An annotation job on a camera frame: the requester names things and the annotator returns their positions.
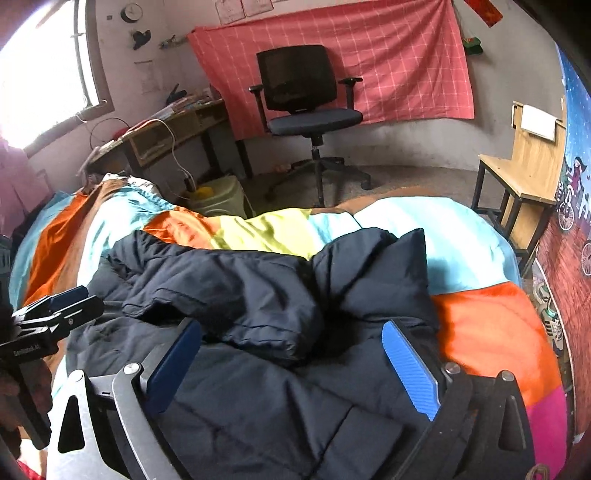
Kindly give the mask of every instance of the desk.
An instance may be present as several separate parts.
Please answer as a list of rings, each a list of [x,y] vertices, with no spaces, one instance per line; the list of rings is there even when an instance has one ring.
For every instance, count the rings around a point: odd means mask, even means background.
[[[175,149],[192,138],[201,137],[210,167],[206,174],[207,177],[222,176],[209,129],[228,120],[223,100],[192,105],[185,110],[172,113],[162,120],[174,133]],[[170,132],[163,124],[151,122],[128,131],[117,140],[103,145],[88,163],[88,172],[105,174],[130,170],[132,175],[145,178],[156,184],[153,179],[148,178],[146,169],[170,153],[172,142]],[[236,148],[247,178],[252,178],[252,168],[244,142],[238,140]]]

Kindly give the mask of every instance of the window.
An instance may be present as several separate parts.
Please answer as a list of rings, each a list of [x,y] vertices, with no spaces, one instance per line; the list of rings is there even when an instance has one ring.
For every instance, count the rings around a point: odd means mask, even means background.
[[[33,14],[0,51],[0,134],[29,156],[113,111],[95,0],[58,5],[48,18],[47,9]]]

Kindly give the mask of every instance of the white paper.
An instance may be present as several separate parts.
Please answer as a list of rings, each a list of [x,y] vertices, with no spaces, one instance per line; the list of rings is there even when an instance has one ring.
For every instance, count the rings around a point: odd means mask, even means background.
[[[158,92],[160,90],[152,60],[136,61],[135,68],[138,72],[139,88],[142,93]]]
[[[271,0],[242,0],[242,6],[247,17],[273,10]]]
[[[240,0],[216,0],[216,9],[222,25],[245,18]]]
[[[521,128],[528,132],[538,135],[538,137],[546,138],[554,141],[554,133],[556,131],[555,116],[536,108],[531,105],[523,106],[523,114],[521,117]]]

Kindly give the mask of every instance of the blue gripper pad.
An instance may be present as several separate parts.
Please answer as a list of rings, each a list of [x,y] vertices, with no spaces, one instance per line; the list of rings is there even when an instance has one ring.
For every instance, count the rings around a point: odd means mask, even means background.
[[[88,290],[82,285],[71,288],[57,295],[53,295],[50,300],[50,310],[57,312],[58,310],[65,309],[70,305],[74,305],[79,301],[88,298]]]
[[[384,324],[382,345],[414,407],[433,421],[441,406],[437,395],[437,381],[392,321]]]
[[[166,411],[201,347],[201,326],[191,320],[164,354],[146,386],[144,411],[155,416]]]

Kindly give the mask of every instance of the sneaker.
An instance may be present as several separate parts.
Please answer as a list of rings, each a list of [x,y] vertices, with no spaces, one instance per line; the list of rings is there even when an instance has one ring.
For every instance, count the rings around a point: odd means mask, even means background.
[[[562,330],[562,324],[558,317],[558,312],[553,310],[550,306],[547,306],[542,311],[542,321],[546,329],[546,334],[552,339],[552,346],[554,353],[560,356],[564,351],[564,332]]]
[[[550,301],[550,289],[544,281],[534,285],[533,294],[539,304],[546,304]]]

